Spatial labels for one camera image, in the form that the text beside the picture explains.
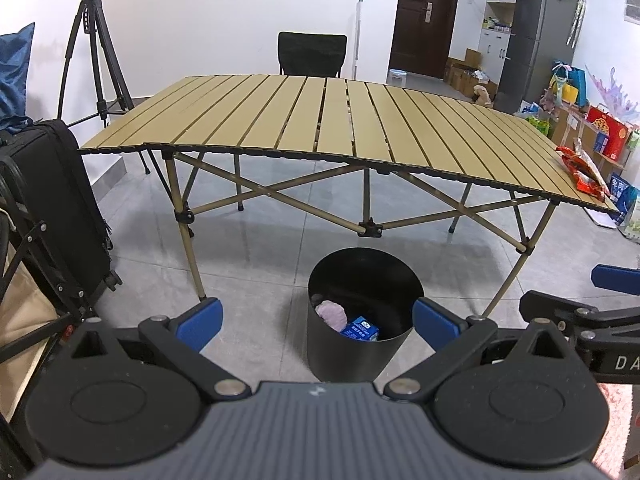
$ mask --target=pink cloth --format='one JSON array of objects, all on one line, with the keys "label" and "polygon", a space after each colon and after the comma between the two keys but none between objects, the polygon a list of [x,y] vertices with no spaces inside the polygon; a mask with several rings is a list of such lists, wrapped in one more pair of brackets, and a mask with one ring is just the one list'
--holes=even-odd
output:
[{"label": "pink cloth", "polygon": [[632,416],[631,384],[598,384],[609,405],[609,425],[593,463],[613,479],[620,478]]},{"label": "pink cloth", "polygon": [[347,315],[344,309],[333,301],[323,301],[316,306],[316,314],[336,332],[342,332],[347,326]]}]

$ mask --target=blue gripper pad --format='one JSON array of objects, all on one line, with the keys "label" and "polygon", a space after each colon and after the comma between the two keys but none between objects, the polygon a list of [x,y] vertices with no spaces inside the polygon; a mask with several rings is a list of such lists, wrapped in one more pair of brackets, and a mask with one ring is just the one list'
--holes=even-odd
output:
[{"label": "blue gripper pad", "polygon": [[172,320],[175,336],[199,352],[222,328],[223,309],[218,298],[207,298]]},{"label": "blue gripper pad", "polygon": [[414,303],[414,327],[420,337],[437,352],[457,338],[468,328],[468,324],[435,301],[420,298]]},{"label": "blue gripper pad", "polygon": [[598,265],[591,271],[591,283],[598,288],[640,296],[640,270]]}]

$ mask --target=folding table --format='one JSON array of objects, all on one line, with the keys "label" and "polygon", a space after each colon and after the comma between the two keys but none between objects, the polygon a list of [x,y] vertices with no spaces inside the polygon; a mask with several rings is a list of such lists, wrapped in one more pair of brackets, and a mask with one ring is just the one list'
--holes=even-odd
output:
[{"label": "folding table", "polygon": [[[402,226],[468,217],[507,241],[520,257],[485,311],[488,316],[516,279],[561,202],[616,212],[578,192],[555,146],[519,118],[447,97],[338,78],[283,75],[186,77],[128,112],[89,140],[83,153],[160,150],[182,243],[196,291],[206,296],[193,252],[189,224],[196,215],[267,195],[363,237],[379,237]],[[187,155],[198,152],[197,158]],[[204,162],[208,152],[231,153],[234,173]],[[264,186],[241,176],[239,155],[266,155],[341,162],[342,166]],[[191,164],[180,190],[175,161]],[[236,195],[191,207],[188,198],[198,170],[236,184]],[[369,208],[369,172],[393,174],[433,195],[450,210],[377,224]],[[362,171],[362,222],[337,217],[294,199],[284,190],[340,174]],[[466,183],[457,200],[420,174]],[[472,185],[505,189],[509,200],[468,207]],[[527,236],[519,206],[548,201],[540,223]],[[513,208],[519,239],[480,213]]]}]

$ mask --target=tripod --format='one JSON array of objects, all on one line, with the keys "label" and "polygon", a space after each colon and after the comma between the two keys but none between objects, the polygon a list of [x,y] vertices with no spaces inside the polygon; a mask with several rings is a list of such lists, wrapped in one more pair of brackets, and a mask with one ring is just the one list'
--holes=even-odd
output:
[{"label": "tripod", "polygon": [[[127,84],[124,81],[124,76],[122,75],[122,70],[120,69],[120,64],[118,63],[118,58],[116,56],[115,49],[113,47],[113,42],[111,41],[111,37],[109,35],[109,29],[107,28],[107,21],[104,17],[104,11],[102,10],[102,0],[80,0],[80,6],[78,7],[78,13],[74,18],[74,23],[71,27],[71,35],[69,36],[69,42],[66,46],[65,53],[65,67],[62,72],[62,84],[60,86],[60,97],[58,100],[58,118],[62,118],[62,108],[63,102],[65,98],[65,87],[66,87],[66,78],[69,72],[69,64],[71,62],[71,58],[74,54],[74,48],[76,46],[76,41],[78,39],[78,31],[80,29],[80,23],[82,23],[84,28],[84,33],[89,35],[89,46],[91,50],[91,64],[94,72],[94,84],[95,84],[95,95],[96,95],[96,106],[97,113],[89,115],[85,118],[77,120],[68,126],[75,126],[76,124],[82,123],[89,119],[93,119],[94,117],[100,116],[102,121],[104,122],[104,126],[107,126],[107,118],[108,115],[123,115],[127,111],[133,109],[134,104],[131,99],[131,95],[129,94],[129,89],[127,89]],[[100,45],[104,52],[104,59],[107,64],[107,68],[109,70],[109,75],[111,76],[111,83],[113,84],[113,89],[116,94],[116,100],[111,104],[111,106],[107,106],[107,101],[104,99],[104,93],[102,92],[102,83],[100,80],[100,65],[98,60],[98,45],[97,41],[100,40]],[[110,108],[118,104],[120,106],[120,110],[111,110]],[[151,161],[158,172],[158,175],[161,177],[164,183],[164,178],[162,177],[162,173],[160,173],[160,168],[158,166],[158,162],[156,161],[155,156],[151,152],[151,150],[147,150]],[[145,159],[142,156],[142,152],[140,154],[140,160],[145,167],[145,173],[149,174],[149,168],[146,165]]]}]

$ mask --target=tiled floor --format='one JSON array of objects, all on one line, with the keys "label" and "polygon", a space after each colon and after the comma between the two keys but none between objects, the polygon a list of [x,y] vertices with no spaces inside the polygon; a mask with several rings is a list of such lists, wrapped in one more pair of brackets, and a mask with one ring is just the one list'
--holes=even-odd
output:
[{"label": "tiled floor", "polygon": [[[396,78],[389,76],[386,80],[386,84],[398,86],[400,81]],[[418,92],[428,92],[430,94],[444,95],[453,99],[459,99],[461,101],[471,101],[468,97],[462,95],[457,90],[446,84],[442,79],[436,79],[426,75],[413,74],[409,72],[406,76],[406,84],[404,86],[410,90],[417,90]]]},{"label": "tiled floor", "polygon": [[[124,280],[116,292],[105,292],[97,305],[115,326],[134,326],[153,314],[175,316],[197,303],[187,272],[173,208],[158,178],[145,176],[136,154],[125,155],[128,173],[100,201],[113,229],[114,267]],[[209,154],[205,160],[232,170],[230,155]],[[178,164],[182,183],[189,166]],[[331,167],[325,162],[241,156],[242,174],[270,184]],[[358,221],[362,214],[362,174],[353,173],[296,188],[291,196]],[[430,178],[453,197],[463,184]],[[371,175],[372,213],[377,222],[407,218],[448,208],[393,176]],[[200,172],[190,197],[192,206],[233,195],[233,184]],[[474,187],[468,204],[508,198],[505,191]],[[545,203],[522,207],[527,229],[535,227]],[[510,210],[485,214],[513,235]],[[314,380],[305,365],[306,280],[313,266],[332,251],[370,246],[388,251],[409,264],[427,296],[462,317],[481,312],[511,270],[518,255],[500,238],[463,218],[454,235],[450,221],[386,232],[381,239],[358,238],[347,230],[297,209],[260,197],[205,213],[192,225],[204,287],[225,307],[222,332],[203,350],[240,378],[256,386],[260,380]],[[617,231],[596,227],[584,211],[561,205],[518,281],[494,311],[503,326],[522,326],[518,298],[541,290],[578,298],[601,308],[636,306],[637,298],[591,285],[598,263],[634,266],[640,246]],[[378,383],[385,383],[431,353],[415,333],[402,346]]]}]

